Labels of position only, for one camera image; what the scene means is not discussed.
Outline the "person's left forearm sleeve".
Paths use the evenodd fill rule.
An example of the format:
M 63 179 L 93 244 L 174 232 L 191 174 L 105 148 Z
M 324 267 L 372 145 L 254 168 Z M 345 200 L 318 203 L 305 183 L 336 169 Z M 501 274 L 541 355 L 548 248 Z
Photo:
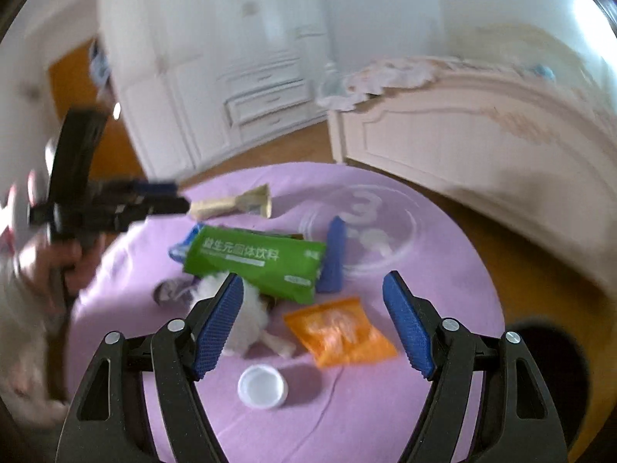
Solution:
M 13 256 L 1 257 L 1 399 L 24 428 L 51 429 L 68 406 L 50 396 L 47 336 L 54 330 L 44 298 L 23 279 Z

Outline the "person's left hand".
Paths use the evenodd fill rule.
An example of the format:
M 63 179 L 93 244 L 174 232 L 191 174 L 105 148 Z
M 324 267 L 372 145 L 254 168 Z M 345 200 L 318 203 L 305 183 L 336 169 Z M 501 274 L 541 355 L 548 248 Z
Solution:
M 59 271 L 71 297 L 76 297 L 94 279 L 106 247 L 100 235 L 93 245 L 82 250 L 77 240 L 49 243 L 44 234 L 34 236 L 18 255 L 22 278 L 41 296 L 52 295 L 52 273 Z

